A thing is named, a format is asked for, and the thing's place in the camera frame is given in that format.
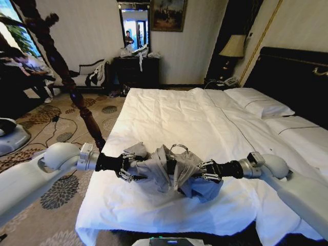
clothing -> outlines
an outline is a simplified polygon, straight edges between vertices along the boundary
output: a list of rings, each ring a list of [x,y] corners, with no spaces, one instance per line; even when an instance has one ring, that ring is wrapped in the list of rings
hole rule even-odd
[[[52,97],[51,93],[46,89],[47,86],[45,81],[39,77],[39,75],[29,76],[30,83],[33,85],[32,90],[43,100]]]
[[[134,40],[131,37],[125,36],[125,43],[126,45],[130,45],[134,43]]]
[[[51,68],[49,68],[43,60],[37,59],[30,54],[24,54],[27,56],[28,61],[23,63],[25,69],[33,70],[36,72],[46,71],[45,75],[52,77],[53,79],[45,79],[46,86],[54,83],[54,73]]]
[[[48,85],[51,85],[54,83],[54,73],[51,68],[49,68],[46,63],[43,60],[37,59],[34,56],[25,53],[24,55],[27,56],[28,60],[27,62],[23,63],[23,67],[25,69],[33,70],[36,72],[42,72],[46,71],[47,73],[45,75],[41,76],[50,76],[50,79],[44,79],[45,85],[43,85],[43,88],[41,86],[36,87],[38,91],[38,95],[42,99],[46,99],[48,97],[52,98],[53,94],[52,92],[47,88]]]
[[[100,64],[92,73],[89,73],[86,79],[86,86],[103,86],[106,79],[105,63]]]

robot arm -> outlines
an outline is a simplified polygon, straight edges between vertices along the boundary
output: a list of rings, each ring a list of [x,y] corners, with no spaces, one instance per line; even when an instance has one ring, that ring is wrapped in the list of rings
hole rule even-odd
[[[211,160],[201,166],[208,173],[218,175],[219,179],[233,176],[264,180],[286,205],[328,240],[328,187],[290,170],[282,158],[252,152],[239,161],[217,164]]]
[[[94,169],[99,154],[90,153],[86,157],[90,146],[87,144],[80,152],[71,143],[59,142],[31,161],[17,164],[1,173],[0,227],[47,192],[68,172]]]
[[[71,143],[56,143],[29,162],[20,163],[0,174],[0,227],[51,188],[68,172],[78,170],[113,170],[131,182],[127,172],[134,154],[108,157],[92,151],[86,143],[81,151]],[[203,178],[220,182],[222,177],[260,178],[277,191],[278,196],[301,218],[328,240],[328,187],[291,171],[275,155],[253,152],[246,159],[217,164],[202,162]]]

wooden dresser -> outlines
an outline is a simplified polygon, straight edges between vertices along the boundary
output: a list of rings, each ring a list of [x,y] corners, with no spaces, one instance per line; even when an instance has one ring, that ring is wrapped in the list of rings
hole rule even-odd
[[[159,86],[158,58],[144,57],[141,72],[139,57],[116,57],[114,68],[121,88],[126,85],[131,88],[157,89]]]

cable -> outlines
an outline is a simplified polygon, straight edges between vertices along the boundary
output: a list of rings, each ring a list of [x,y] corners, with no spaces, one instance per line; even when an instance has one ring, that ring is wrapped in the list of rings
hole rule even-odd
[[[27,147],[27,146],[29,146],[29,145],[32,145],[32,144],[34,144],[34,143],[31,143],[33,140],[35,140],[36,139],[36,137],[38,137],[39,135],[40,135],[40,133],[46,128],[46,126],[47,125],[49,125],[50,123],[52,122],[52,120],[50,120],[42,129],[41,129],[41,131],[38,133],[38,134],[36,134],[36,136],[34,137],[34,138],[32,138],[26,145],[23,145],[23,146],[21,146],[21,147],[19,147],[17,150],[15,150],[14,152],[10,152],[10,153],[8,153],[8,154],[6,154],[6,155],[3,155],[3,156],[1,156],[1,157],[4,157],[4,156],[10,156],[10,155],[13,155],[13,154],[15,154],[15,153],[17,153],[19,150],[21,150],[21,149],[23,149],[23,148],[25,148],[25,147]]]
[[[209,81],[209,82],[205,85],[204,90],[206,89],[206,87],[207,87],[210,83],[220,83],[220,81],[219,81],[219,80]]]
[[[65,119],[65,120],[70,120],[70,121],[72,121],[72,122],[75,124],[75,126],[76,126],[76,128],[75,128],[75,130],[74,130],[72,136],[70,136],[68,139],[66,139],[66,140],[65,140],[65,142],[66,142],[67,140],[71,139],[71,138],[74,136],[75,132],[77,131],[78,126],[77,126],[77,123],[76,123],[75,121],[73,121],[72,119],[62,118],[62,117],[59,117],[59,118],[60,118],[60,119]]]
[[[68,177],[66,177],[66,178],[60,178],[59,180],[65,180],[65,179],[69,179],[70,177],[72,177],[73,176],[73,174],[76,172],[77,170],[75,170],[70,176],[68,176]]]
[[[50,139],[52,139],[52,138],[55,136],[55,132],[57,131],[57,128],[56,128],[56,126],[57,126],[57,122],[58,122],[58,121],[56,121],[56,123],[55,123],[55,130],[53,131],[52,136],[49,137],[49,138],[46,140],[46,146],[47,146],[47,148],[48,148],[48,141],[49,141]]]

lampshade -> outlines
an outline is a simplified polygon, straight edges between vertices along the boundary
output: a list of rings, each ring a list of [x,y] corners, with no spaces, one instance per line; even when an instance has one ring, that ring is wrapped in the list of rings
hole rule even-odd
[[[229,41],[219,55],[229,57],[243,57],[245,38],[246,35],[231,35]]]

